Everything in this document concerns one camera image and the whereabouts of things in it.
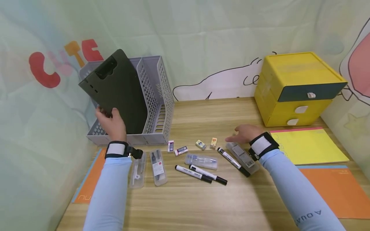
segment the orange notebook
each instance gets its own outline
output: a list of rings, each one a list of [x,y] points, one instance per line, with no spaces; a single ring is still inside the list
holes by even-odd
[[[107,148],[100,149],[95,159],[93,160],[89,170],[86,173],[84,180],[80,187],[72,198],[72,203],[76,204],[90,204],[91,197],[95,190],[95,186],[98,183],[101,170],[105,163],[105,150]]]
[[[347,166],[297,167],[338,218],[370,219],[370,199]]]

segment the orange letter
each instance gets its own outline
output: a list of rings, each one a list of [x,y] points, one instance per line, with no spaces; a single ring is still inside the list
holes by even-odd
[[[74,55],[77,59],[78,64],[80,67],[83,67],[85,65],[84,61],[82,60],[81,56],[78,54],[78,51],[80,50],[80,46],[76,41],[72,41],[64,46],[65,51],[69,56]]]
[[[93,48],[98,47],[94,39],[82,41],[81,47],[82,54],[84,54],[84,57],[88,62],[104,60],[98,50],[93,50]]]
[[[45,56],[41,52],[32,53],[28,59],[31,72],[41,85],[47,88],[55,88],[60,83],[60,76],[56,72],[51,75],[47,74],[44,71],[44,60]]]

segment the clear plastic case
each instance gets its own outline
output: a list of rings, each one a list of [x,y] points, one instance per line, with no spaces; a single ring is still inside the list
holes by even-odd
[[[145,168],[147,165],[147,153],[144,152],[141,159],[134,159],[131,166],[130,188],[142,188],[145,181]]]
[[[217,158],[210,156],[202,156],[196,154],[187,154],[185,157],[185,164],[193,164],[198,167],[204,167],[208,169],[217,169]]]
[[[226,143],[226,148],[230,150],[236,160],[239,162],[241,166],[245,168],[249,172],[249,174],[253,174],[259,170],[259,165],[254,162],[254,160],[246,153],[244,149],[242,149],[238,143],[236,142],[228,142]]]
[[[154,184],[160,186],[167,183],[166,170],[164,168],[161,150],[153,150],[149,153],[150,162],[152,163],[152,172]]]

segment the white drawer knob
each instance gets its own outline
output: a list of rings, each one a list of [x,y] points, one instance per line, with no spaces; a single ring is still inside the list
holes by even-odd
[[[297,123],[298,123],[298,119],[291,119],[291,120],[288,120],[286,124],[293,126],[293,125],[297,125]]]
[[[315,94],[315,93],[313,93],[313,92],[308,92],[308,93],[307,93],[307,96],[308,96],[308,98],[309,98],[309,99],[314,99],[314,98],[316,98],[316,94]]]
[[[307,108],[308,108],[308,106],[300,106],[300,107],[297,107],[294,112],[295,113],[305,113]]]

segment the black wrist strap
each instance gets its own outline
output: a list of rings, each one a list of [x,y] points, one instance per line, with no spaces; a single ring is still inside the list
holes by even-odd
[[[268,153],[269,151],[279,149],[279,144],[274,140],[274,138],[272,138],[272,136],[268,132],[264,132],[261,135],[257,136],[256,138],[254,138],[251,142],[249,142],[250,146],[252,146],[252,144],[254,144],[261,137],[265,137],[265,139],[268,142],[270,142],[271,145],[265,148],[259,155],[257,155],[255,151],[252,148],[250,148],[249,154],[251,155],[254,161],[259,160],[264,154]]]
[[[109,145],[112,144],[112,143],[119,143],[119,144],[125,145],[125,150],[123,151],[123,155],[122,154],[117,154],[117,153],[107,154],[107,151],[109,149]],[[141,159],[143,153],[144,152],[141,149],[135,149],[135,148],[131,147],[130,145],[128,145],[128,143],[126,143],[124,141],[112,141],[108,144],[107,150],[105,152],[105,159],[106,158],[128,157],[128,156],[132,156],[135,159]]]

